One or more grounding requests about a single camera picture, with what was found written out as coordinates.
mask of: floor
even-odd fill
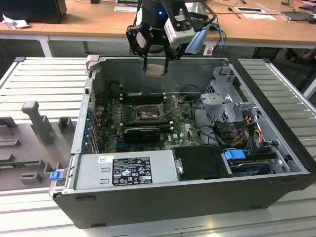
[[[15,57],[43,57],[40,43],[35,40],[2,40],[4,47],[0,45],[0,77],[11,65]],[[104,43],[89,42],[90,54],[99,54],[102,56],[126,56],[129,55],[128,43]],[[80,41],[52,41],[51,46],[56,57],[86,57],[88,54],[83,50],[83,43]],[[299,56],[304,55],[306,50],[296,49]],[[254,52],[253,47],[225,46],[221,53],[222,56],[234,56],[239,58],[251,58]],[[303,67],[286,60],[283,50],[280,50],[275,60],[275,66],[290,80],[298,86],[302,78],[309,72],[310,67]],[[311,98],[311,102],[316,102],[316,96]]]

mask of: motherboard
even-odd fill
[[[170,150],[202,145],[192,120],[193,101],[171,95],[160,103],[112,99],[99,108],[105,153]]]

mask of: black box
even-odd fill
[[[14,20],[56,24],[66,11],[65,0],[0,0],[1,19],[4,14]]]

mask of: screwdriver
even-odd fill
[[[228,11],[231,11],[233,14],[235,14],[239,19],[241,19],[241,17],[240,16],[238,16],[237,15],[237,13],[235,13],[233,10],[232,10],[232,8],[231,7],[228,7]]]

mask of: green circuit board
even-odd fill
[[[142,108],[152,108],[156,105],[140,106]],[[192,121],[192,104],[190,101],[182,103],[175,103],[174,100],[166,101],[163,104],[163,109],[160,108],[160,112],[168,113],[163,119],[173,122],[173,130],[162,131],[158,142],[147,144],[125,143],[122,132],[126,127],[121,126],[121,121],[129,123],[137,120],[139,117],[151,120],[155,116],[155,110],[151,111],[150,115],[139,114],[136,112],[134,105],[124,105],[116,99],[105,105],[105,108],[105,126],[102,126],[103,152],[105,153],[170,150],[175,146],[203,144],[199,132]]]

